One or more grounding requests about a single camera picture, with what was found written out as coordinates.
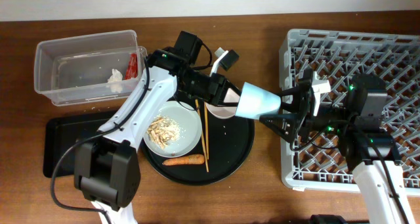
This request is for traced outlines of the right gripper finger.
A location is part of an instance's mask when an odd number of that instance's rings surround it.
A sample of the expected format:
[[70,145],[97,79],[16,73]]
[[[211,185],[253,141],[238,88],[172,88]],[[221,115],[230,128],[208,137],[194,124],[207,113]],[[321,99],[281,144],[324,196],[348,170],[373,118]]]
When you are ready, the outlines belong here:
[[259,121],[288,143],[295,140],[295,115],[272,114],[259,118]]
[[292,87],[289,89],[281,90],[277,96],[281,98],[282,103],[287,102],[288,99],[291,99],[290,103],[298,103],[301,100],[299,86]]

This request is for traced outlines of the pink bowl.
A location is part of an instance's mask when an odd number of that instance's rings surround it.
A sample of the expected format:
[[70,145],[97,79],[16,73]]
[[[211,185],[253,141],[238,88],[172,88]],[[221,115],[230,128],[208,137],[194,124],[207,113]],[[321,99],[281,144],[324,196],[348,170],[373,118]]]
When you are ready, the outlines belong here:
[[[228,89],[223,100],[224,102],[239,102],[240,96],[233,90]],[[237,107],[216,107],[211,104],[207,104],[208,111],[219,119],[228,119],[233,117],[236,113],[236,108]]]

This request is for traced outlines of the wooden chopstick short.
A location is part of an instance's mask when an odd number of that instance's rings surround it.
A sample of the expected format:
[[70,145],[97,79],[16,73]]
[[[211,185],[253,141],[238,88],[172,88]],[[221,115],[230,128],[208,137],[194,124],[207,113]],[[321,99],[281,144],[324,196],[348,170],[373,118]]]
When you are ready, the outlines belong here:
[[206,151],[206,144],[205,144],[205,139],[204,139],[204,134],[203,134],[203,129],[202,129],[202,123],[201,123],[201,114],[200,114],[200,104],[198,102],[198,99],[195,99],[195,105],[196,105],[196,112],[198,113],[198,116],[200,118],[200,128],[201,128],[201,145],[202,145],[202,150],[203,150],[203,155],[204,155],[204,162],[205,162],[205,168],[206,168],[206,172],[209,173],[209,166],[208,166],[208,161],[207,161],[207,151]]

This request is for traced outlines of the blue cup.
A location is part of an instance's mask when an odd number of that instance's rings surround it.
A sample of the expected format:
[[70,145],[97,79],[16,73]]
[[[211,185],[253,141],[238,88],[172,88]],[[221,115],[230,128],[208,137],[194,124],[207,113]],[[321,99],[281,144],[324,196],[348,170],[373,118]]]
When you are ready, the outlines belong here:
[[279,96],[245,82],[235,116],[258,120],[262,115],[278,113],[281,103]]

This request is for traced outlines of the grey plate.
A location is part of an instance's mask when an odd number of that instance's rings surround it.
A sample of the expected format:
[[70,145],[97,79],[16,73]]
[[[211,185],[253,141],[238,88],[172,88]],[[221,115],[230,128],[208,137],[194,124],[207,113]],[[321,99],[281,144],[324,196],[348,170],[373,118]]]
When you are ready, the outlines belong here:
[[146,132],[143,140],[153,154],[165,158],[184,156],[201,139],[200,117],[193,106],[185,102],[167,101],[158,110],[158,115],[169,116],[180,125],[180,138],[177,141],[169,141],[169,146],[162,150],[150,140]]

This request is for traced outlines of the orange carrot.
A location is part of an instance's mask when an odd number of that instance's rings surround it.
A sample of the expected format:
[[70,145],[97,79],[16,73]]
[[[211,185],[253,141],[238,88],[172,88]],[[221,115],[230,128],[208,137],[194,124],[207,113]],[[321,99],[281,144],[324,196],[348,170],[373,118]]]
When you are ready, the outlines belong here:
[[200,165],[205,162],[205,157],[202,154],[192,154],[189,156],[181,156],[177,158],[170,158],[163,161],[164,166],[182,166],[182,165]]

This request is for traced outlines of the rice and food scraps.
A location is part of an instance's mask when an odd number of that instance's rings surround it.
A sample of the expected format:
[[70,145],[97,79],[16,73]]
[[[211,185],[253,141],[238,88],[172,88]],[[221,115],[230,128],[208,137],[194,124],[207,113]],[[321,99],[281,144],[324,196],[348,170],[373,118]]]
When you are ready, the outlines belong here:
[[146,130],[150,140],[164,150],[169,146],[169,141],[180,138],[180,125],[169,116],[158,115]]

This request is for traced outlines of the red snack wrapper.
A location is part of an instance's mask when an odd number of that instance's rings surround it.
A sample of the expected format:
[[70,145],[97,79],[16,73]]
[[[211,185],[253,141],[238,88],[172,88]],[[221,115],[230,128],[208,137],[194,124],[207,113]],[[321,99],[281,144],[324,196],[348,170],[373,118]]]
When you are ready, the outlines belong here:
[[137,54],[131,53],[124,80],[136,78],[138,74]]

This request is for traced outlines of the white tissue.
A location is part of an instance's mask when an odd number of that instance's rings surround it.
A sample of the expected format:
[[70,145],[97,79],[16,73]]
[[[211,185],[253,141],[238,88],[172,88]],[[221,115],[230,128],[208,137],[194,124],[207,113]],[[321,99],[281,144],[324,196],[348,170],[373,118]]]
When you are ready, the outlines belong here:
[[112,74],[108,78],[108,87],[110,88],[111,92],[113,93],[121,93],[123,87],[121,86],[120,82],[123,79],[123,75],[119,70],[112,69]]

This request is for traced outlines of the wooden chopstick long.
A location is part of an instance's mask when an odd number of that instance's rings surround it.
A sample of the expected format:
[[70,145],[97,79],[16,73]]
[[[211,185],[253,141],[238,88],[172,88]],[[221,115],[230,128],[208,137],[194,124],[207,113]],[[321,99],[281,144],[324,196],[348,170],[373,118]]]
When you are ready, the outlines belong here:
[[204,118],[205,118],[205,149],[207,160],[209,159],[209,125],[208,125],[208,111],[207,111],[207,103],[204,104]]

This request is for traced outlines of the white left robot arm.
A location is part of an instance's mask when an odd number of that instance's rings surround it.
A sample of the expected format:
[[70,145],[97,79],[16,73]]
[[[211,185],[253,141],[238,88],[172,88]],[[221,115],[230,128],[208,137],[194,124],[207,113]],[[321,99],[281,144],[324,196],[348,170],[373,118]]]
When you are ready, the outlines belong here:
[[239,56],[233,50],[218,50],[217,55],[207,75],[191,67],[197,53],[174,47],[154,51],[121,108],[95,135],[75,144],[74,185],[91,201],[91,211],[102,223],[135,223],[131,202],[140,183],[138,148],[168,99],[181,91],[213,106],[226,105],[231,83],[217,69],[228,70]]

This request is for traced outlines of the grey dishwasher rack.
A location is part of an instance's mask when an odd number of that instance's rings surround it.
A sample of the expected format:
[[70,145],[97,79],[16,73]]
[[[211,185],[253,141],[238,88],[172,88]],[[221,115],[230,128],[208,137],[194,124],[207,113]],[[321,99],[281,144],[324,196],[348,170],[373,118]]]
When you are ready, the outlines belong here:
[[[378,76],[386,83],[388,97],[383,129],[395,139],[402,156],[404,185],[409,196],[419,196],[419,36],[289,30],[279,50],[282,89],[296,86],[299,74],[313,69],[327,79],[331,92],[323,105],[342,106],[356,74]],[[281,141],[281,177],[295,190],[358,192],[345,159],[334,149],[338,138],[321,135],[312,146],[297,150]]]

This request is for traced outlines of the clear plastic waste bin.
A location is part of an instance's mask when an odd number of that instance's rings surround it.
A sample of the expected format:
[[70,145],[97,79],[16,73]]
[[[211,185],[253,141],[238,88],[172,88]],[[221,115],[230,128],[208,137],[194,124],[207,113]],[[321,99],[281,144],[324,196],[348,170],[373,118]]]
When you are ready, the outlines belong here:
[[[137,54],[138,74],[124,80],[131,53]],[[34,90],[55,106],[122,99],[137,86],[146,55],[133,30],[42,41],[35,51]],[[123,75],[121,93],[108,87],[112,69]]]

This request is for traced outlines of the round black tray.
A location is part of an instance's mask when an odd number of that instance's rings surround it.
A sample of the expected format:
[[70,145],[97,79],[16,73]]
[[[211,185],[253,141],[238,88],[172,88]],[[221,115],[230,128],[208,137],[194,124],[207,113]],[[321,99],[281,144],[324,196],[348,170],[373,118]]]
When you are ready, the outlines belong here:
[[[179,99],[196,108],[190,99]],[[153,154],[144,140],[140,144],[142,153],[150,165],[162,176],[183,185],[209,185],[225,179],[233,174],[249,155],[255,136],[253,120],[232,117],[218,119],[208,114],[209,125],[209,173],[205,164],[164,166],[163,161],[169,159]],[[201,140],[184,156],[203,154]]]

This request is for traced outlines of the rectangular black tray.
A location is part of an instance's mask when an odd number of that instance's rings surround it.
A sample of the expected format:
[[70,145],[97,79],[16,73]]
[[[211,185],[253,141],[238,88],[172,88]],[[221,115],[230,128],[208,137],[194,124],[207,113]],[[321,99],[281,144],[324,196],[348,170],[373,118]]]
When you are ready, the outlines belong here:
[[46,124],[43,175],[51,178],[53,170],[72,145],[90,137],[106,123],[116,110],[53,118]]

